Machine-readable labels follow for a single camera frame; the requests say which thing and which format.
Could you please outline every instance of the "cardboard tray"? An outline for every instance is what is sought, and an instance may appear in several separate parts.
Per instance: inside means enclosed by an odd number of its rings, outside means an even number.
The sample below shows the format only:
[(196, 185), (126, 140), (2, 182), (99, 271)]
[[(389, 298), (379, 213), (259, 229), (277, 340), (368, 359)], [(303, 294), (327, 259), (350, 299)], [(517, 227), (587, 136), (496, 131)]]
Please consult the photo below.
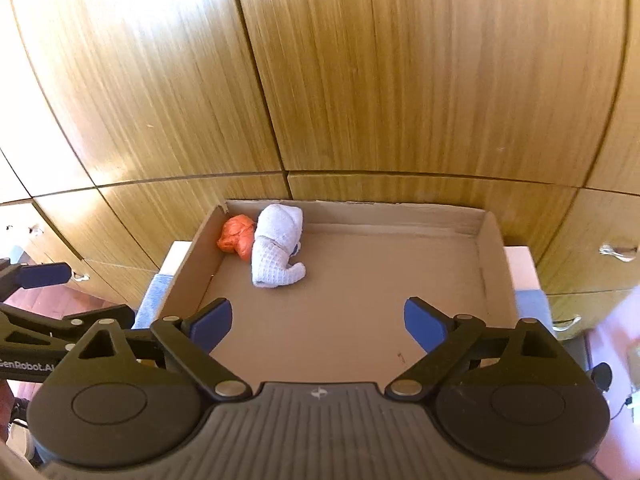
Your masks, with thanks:
[[(227, 218), (257, 219), (274, 202), (303, 210), (302, 250), (292, 262), (305, 264), (306, 277), (256, 288), (250, 265), (216, 241)], [(228, 298), (233, 326), (212, 356), (253, 388), (263, 381), (385, 386), (424, 355), (404, 329), (411, 296), (449, 316), (513, 327), (513, 285), (494, 215), (435, 204), (231, 200), (201, 225), (159, 317), (189, 317)]]

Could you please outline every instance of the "white cloth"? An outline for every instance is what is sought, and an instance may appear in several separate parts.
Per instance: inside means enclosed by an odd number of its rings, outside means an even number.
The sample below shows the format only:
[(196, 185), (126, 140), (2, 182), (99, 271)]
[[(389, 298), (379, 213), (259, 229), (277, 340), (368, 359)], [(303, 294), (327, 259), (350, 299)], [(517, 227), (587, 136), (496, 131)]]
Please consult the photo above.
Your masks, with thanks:
[(305, 277), (301, 263), (289, 267), (302, 234), (302, 209), (282, 204), (268, 205), (258, 216), (251, 256), (255, 286), (275, 288), (290, 285)]

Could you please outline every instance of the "orange plastic bag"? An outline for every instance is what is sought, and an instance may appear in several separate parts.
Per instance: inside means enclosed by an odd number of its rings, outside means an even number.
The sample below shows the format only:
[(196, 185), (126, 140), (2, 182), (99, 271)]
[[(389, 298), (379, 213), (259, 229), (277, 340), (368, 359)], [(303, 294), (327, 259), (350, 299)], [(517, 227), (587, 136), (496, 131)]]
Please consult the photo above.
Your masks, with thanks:
[(225, 253), (238, 253), (245, 262), (251, 261), (254, 246), (255, 222), (246, 215), (230, 218), (222, 226), (218, 247)]

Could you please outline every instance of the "ribbed gray surface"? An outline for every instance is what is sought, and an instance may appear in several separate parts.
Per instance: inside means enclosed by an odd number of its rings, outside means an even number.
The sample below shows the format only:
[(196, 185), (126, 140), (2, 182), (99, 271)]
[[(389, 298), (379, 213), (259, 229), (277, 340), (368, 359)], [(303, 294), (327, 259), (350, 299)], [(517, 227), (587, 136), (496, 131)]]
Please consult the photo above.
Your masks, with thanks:
[(452, 448), (419, 406), (372, 384), (266, 384), (224, 404), (198, 436), (157, 462), (120, 472), (48, 465), (52, 480), (591, 480), (589, 466), (542, 475), (475, 462)]

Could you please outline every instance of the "wooden cabinet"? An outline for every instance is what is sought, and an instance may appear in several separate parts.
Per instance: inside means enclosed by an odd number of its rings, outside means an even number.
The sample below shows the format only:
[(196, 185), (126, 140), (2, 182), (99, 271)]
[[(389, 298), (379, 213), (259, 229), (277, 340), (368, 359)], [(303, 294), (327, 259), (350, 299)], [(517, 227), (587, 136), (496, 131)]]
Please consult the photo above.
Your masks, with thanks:
[(9, 0), (0, 0), (0, 38), (0, 150), (33, 196), (92, 186), (38, 86)]
[(547, 294), (623, 290), (640, 283), (640, 258), (623, 262), (600, 248), (640, 244), (640, 196), (581, 189), (538, 266)]
[(125, 303), (123, 297), (60, 239), (31, 203), (0, 207), (0, 229), (11, 226), (15, 244), (20, 245), (37, 264), (66, 262), (73, 275), (67, 286), (91, 296)]
[(585, 294), (560, 294), (549, 296), (551, 316), (554, 321), (571, 320), (576, 316), (582, 319), (565, 332), (557, 332), (559, 339), (571, 339), (579, 332), (594, 328), (611, 311), (622, 303), (631, 293), (630, 290), (608, 290)]
[(589, 187), (640, 194), (640, 0), (630, 0), (622, 81)]
[(137, 183), (100, 192), (158, 267), (174, 240), (191, 240), (213, 206), (227, 198), (289, 198), (282, 174)]
[(24, 189), (14, 170), (11, 169), (2, 153), (0, 153), (0, 203), (28, 198), (29, 193)]
[(241, 2), (287, 170), (584, 183), (625, 0)]
[(86, 264), (122, 295), (124, 303), (136, 310), (139, 309), (149, 283), (156, 275), (152, 270), (133, 269), (91, 261), (87, 261)]
[(12, 0), (97, 185), (282, 168), (234, 0)]
[(83, 259), (158, 272), (97, 189), (40, 197), (37, 202)]
[(418, 202), (487, 209), (509, 245), (528, 245), (538, 259), (574, 197), (575, 189), (478, 178), (396, 174), (295, 174), (296, 200)]

